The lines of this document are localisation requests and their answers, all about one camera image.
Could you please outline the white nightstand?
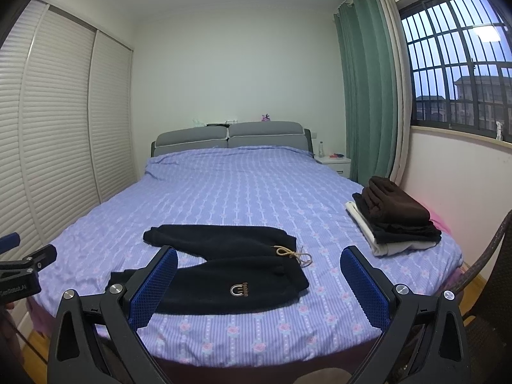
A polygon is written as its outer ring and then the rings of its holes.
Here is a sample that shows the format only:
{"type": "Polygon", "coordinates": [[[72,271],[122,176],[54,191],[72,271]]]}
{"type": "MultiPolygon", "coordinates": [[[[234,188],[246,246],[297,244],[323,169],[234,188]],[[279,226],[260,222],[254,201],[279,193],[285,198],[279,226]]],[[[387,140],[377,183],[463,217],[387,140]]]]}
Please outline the white nightstand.
{"type": "Polygon", "coordinates": [[[333,171],[336,171],[340,176],[348,178],[351,173],[351,160],[347,157],[330,157],[316,156],[315,160],[322,165],[330,167],[333,171]]]}

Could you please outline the brown folded garment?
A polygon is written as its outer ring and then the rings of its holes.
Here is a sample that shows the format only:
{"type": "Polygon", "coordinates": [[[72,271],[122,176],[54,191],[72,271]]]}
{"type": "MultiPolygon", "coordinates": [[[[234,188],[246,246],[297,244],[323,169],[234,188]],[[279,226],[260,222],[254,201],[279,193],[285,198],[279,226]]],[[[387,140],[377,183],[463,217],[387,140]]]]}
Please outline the brown folded garment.
{"type": "Polygon", "coordinates": [[[375,221],[429,220],[429,211],[387,178],[372,176],[363,189],[370,217],[375,221]]]}

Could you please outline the green curtain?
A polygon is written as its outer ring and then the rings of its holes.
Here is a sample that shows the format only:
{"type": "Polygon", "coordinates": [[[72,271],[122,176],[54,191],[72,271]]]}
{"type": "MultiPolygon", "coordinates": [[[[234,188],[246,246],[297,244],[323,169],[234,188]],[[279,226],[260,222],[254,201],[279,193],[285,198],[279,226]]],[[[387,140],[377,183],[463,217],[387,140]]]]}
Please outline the green curtain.
{"type": "Polygon", "coordinates": [[[350,179],[388,177],[397,140],[396,65],[382,0],[340,5],[334,22],[345,92],[350,179]]]}

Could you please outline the grey padded headboard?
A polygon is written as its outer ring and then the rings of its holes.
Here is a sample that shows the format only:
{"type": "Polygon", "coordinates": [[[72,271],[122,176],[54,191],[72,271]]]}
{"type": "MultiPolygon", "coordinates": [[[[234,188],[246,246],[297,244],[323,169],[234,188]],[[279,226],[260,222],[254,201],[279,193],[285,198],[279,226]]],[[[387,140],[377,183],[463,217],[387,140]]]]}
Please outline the grey padded headboard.
{"type": "Polygon", "coordinates": [[[151,145],[151,157],[194,149],[276,146],[314,154],[311,131],[292,121],[213,124],[160,134],[151,145]]]}

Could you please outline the white louvered wardrobe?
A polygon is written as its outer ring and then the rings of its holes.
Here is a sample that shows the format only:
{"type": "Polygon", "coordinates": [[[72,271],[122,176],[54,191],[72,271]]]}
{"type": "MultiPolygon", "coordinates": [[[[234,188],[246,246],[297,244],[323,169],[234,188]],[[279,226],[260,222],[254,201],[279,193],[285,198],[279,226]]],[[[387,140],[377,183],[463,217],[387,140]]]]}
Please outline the white louvered wardrobe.
{"type": "Polygon", "coordinates": [[[136,179],[132,52],[39,0],[1,48],[1,232],[15,259],[136,179]]]}

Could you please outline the white spray bottle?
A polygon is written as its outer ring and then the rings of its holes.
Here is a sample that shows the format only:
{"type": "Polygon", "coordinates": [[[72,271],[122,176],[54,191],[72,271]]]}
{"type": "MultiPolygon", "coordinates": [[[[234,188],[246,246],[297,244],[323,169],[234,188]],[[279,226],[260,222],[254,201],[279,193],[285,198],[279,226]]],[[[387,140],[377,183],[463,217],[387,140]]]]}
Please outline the white spray bottle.
{"type": "Polygon", "coordinates": [[[496,121],[496,140],[498,141],[503,141],[502,127],[501,121],[496,121]]]}

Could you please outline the black fleece pants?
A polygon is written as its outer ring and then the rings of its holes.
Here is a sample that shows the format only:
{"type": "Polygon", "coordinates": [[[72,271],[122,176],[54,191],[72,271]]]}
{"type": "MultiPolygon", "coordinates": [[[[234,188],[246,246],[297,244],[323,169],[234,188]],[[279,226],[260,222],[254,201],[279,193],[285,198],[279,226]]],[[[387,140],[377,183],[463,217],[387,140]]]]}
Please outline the black fleece pants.
{"type": "Polygon", "coordinates": [[[165,315],[231,315],[293,304],[309,287],[303,269],[312,256],[296,237],[264,226],[160,225],[143,234],[146,244],[169,245],[202,258],[179,268],[157,306],[165,315]]]}

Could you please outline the purple floral bed sheet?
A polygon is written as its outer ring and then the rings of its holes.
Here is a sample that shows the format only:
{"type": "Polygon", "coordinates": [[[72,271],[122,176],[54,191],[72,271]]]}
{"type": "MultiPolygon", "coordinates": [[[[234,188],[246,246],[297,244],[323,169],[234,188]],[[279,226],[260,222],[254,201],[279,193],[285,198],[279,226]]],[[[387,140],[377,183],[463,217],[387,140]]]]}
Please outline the purple floral bed sheet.
{"type": "Polygon", "coordinates": [[[354,245],[392,281],[437,292],[462,264],[448,235],[377,257],[345,206],[359,184],[293,148],[210,148],[150,159],[142,179],[53,240],[29,301],[49,334],[64,290],[125,283],[163,245],[179,269],[139,334],[158,358],[201,367],[305,362],[375,339],[340,268],[354,245]]]}

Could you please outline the black folded garment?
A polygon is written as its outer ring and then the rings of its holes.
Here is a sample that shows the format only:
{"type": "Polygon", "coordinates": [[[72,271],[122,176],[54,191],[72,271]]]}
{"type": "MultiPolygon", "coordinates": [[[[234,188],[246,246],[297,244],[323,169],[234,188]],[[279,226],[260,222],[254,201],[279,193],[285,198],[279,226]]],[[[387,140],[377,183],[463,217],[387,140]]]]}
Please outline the black folded garment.
{"type": "Polygon", "coordinates": [[[384,207],[377,206],[375,215],[361,193],[353,193],[352,198],[378,244],[405,241],[437,244],[441,240],[442,233],[430,220],[429,211],[412,198],[381,203],[384,207]]]}

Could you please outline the white folded garment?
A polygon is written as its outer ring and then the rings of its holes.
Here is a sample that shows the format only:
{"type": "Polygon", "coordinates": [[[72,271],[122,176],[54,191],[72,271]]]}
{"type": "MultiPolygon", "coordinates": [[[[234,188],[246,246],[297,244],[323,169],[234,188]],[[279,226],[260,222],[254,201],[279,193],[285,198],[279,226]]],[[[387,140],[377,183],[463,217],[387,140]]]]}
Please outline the white folded garment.
{"type": "Polygon", "coordinates": [[[351,218],[355,221],[360,231],[363,233],[366,241],[368,242],[372,250],[372,254],[375,257],[392,256],[405,251],[427,250],[437,245],[437,242],[417,240],[406,240],[403,242],[379,244],[374,234],[372,233],[372,230],[369,224],[367,223],[366,219],[364,218],[362,213],[360,213],[360,211],[357,209],[356,204],[353,201],[348,201],[345,203],[345,209],[347,210],[351,218]]]}

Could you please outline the barred window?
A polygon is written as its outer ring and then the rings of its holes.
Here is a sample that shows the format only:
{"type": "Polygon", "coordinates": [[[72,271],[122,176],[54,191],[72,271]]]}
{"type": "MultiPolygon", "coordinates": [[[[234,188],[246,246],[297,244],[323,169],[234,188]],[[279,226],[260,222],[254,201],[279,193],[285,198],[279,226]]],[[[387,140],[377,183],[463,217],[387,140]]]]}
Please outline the barred window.
{"type": "Polygon", "coordinates": [[[511,28],[490,0],[418,0],[400,11],[414,126],[511,140],[511,28]]]}

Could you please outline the clear bottle on nightstand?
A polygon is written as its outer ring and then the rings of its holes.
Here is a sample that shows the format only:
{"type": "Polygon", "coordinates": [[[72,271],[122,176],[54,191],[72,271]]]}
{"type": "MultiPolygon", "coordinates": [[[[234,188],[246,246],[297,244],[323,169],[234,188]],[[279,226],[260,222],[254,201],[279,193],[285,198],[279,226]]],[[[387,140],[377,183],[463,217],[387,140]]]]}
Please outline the clear bottle on nightstand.
{"type": "Polygon", "coordinates": [[[318,157],[324,157],[324,143],[322,141],[318,143],[318,157]]]}

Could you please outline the dark wicker chair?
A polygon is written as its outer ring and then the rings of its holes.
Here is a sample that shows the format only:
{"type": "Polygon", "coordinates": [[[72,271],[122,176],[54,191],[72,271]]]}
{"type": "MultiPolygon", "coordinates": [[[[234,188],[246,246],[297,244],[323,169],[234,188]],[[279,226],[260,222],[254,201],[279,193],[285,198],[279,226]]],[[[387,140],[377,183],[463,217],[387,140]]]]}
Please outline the dark wicker chair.
{"type": "Polygon", "coordinates": [[[473,383],[511,382],[512,249],[511,215],[502,220],[480,258],[452,285],[459,294],[497,255],[494,268],[472,307],[462,316],[465,326],[473,383]]]}

